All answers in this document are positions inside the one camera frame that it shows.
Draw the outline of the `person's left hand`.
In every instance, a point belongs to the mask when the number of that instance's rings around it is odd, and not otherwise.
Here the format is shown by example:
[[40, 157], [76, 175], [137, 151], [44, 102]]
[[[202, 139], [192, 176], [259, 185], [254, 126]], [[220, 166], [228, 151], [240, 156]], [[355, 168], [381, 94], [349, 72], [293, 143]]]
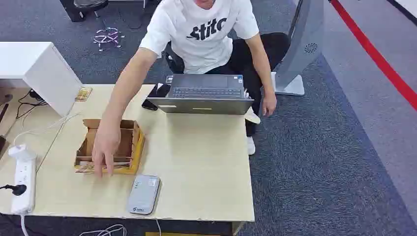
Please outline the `person's left hand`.
[[276, 105], [277, 105], [277, 99], [275, 96], [275, 92], [266, 91], [263, 101], [262, 101], [263, 116], [265, 117], [271, 116], [276, 109]]

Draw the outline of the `person's right hand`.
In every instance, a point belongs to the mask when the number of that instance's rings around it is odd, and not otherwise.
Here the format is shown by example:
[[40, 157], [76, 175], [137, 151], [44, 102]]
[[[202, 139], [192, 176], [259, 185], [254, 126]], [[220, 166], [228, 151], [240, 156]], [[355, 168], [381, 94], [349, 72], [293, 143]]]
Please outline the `person's right hand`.
[[107, 173], [112, 175], [114, 170], [114, 155], [118, 150], [121, 138], [120, 123], [102, 119], [98, 126], [92, 149], [94, 173], [102, 177], [103, 164]]

